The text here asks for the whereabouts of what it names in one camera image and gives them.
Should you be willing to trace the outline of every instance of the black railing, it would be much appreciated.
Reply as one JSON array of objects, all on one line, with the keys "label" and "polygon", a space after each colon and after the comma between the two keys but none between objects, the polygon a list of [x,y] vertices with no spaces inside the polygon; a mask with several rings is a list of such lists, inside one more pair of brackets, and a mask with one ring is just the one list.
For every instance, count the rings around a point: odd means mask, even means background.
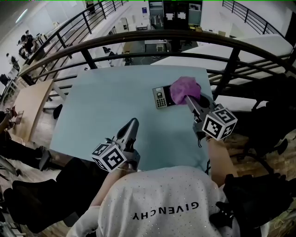
[{"label": "black railing", "polygon": [[262,35],[278,34],[285,38],[285,36],[283,36],[282,33],[273,27],[267,20],[263,19],[244,5],[232,0],[223,0],[222,6],[244,20],[244,22],[250,25],[257,33]]},{"label": "black railing", "polygon": [[[166,39],[166,40],[187,40],[187,41],[199,41],[206,42],[211,44],[218,44],[232,48],[232,53],[230,58],[204,55],[204,54],[194,54],[194,53],[180,53],[180,52],[157,52],[157,53],[130,53],[130,54],[119,54],[112,56],[105,56],[99,58],[92,58],[89,49],[93,49],[96,47],[101,47],[104,45],[117,44],[122,42],[130,42],[130,41],[142,41],[142,40],[153,40],[153,39]],[[127,33],[119,33],[114,35],[109,35],[105,37],[95,38],[92,40],[84,41],[78,45],[68,47],[66,49],[62,49],[61,51],[52,54],[49,57],[46,57],[30,67],[26,68],[20,73],[20,76],[25,75],[39,67],[43,67],[48,63],[51,63],[55,60],[58,60],[62,57],[69,56],[71,54],[81,52],[84,56],[85,61],[81,61],[78,63],[73,63],[67,66],[59,67],[43,73],[39,76],[34,77],[34,79],[38,79],[43,76],[47,76],[51,73],[57,73],[61,70],[77,67],[80,65],[88,64],[91,69],[97,68],[95,62],[119,59],[119,58],[133,58],[133,57],[145,57],[145,56],[179,56],[179,57],[191,57],[191,58],[202,58],[202,59],[210,59],[221,62],[227,62],[227,66],[224,70],[212,70],[207,69],[207,72],[214,75],[221,75],[219,81],[211,81],[211,85],[216,85],[216,89],[213,92],[214,99],[217,98],[219,94],[221,94],[222,90],[227,87],[235,87],[242,88],[241,85],[234,85],[229,83],[231,80],[235,78],[243,78],[249,81],[259,81],[260,79],[256,77],[251,77],[249,75],[240,74],[237,72],[238,68],[250,68],[255,71],[263,71],[270,75],[277,75],[276,72],[271,69],[266,68],[266,65],[261,66],[261,62],[259,63],[247,63],[239,60],[238,55],[241,51],[245,51],[259,57],[263,58],[263,61],[269,61],[274,65],[278,65],[279,67],[285,68],[286,71],[291,71],[296,74],[296,68],[294,68],[291,64],[287,63],[285,60],[280,57],[275,56],[263,49],[260,49],[251,44],[247,44],[245,42],[231,39],[228,37],[223,37],[215,34],[205,33],[205,32],[194,32],[194,31],[175,31],[175,30],[153,30],[153,31],[132,31]],[[55,81],[62,81],[70,78],[75,78],[77,75],[70,75],[63,78],[56,78]]]},{"label": "black railing", "polygon": [[[77,14],[76,16],[72,17],[67,22],[65,22],[61,27],[58,28],[58,30],[55,31],[54,34],[48,37],[47,40],[39,47],[39,49],[26,62],[26,64],[31,65],[31,63],[35,59],[40,60],[52,53],[58,52],[60,49],[64,49],[73,44],[79,44],[85,39],[87,35],[92,33],[93,28],[95,28],[100,22],[106,19],[111,13],[115,12],[119,7],[123,6],[124,3],[126,2],[127,0],[120,0],[120,1],[102,0],[94,4],[93,6],[90,6],[86,10],[80,12],[79,14]],[[67,26],[68,27],[71,26],[71,27],[62,34],[62,30],[64,30]],[[44,48],[49,44],[51,44],[51,46],[46,52],[44,52]],[[55,62],[53,62],[52,65],[50,65],[49,69],[47,68],[48,66],[47,64],[44,65],[39,75],[41,75],[46,70],[49,70],[49,71],[53,70],[54,67],[57,67],[57,66],[61,67],[69,58],[72,58],[72,56],[68,55],[61,62],[59,59],[56,60]]]}]

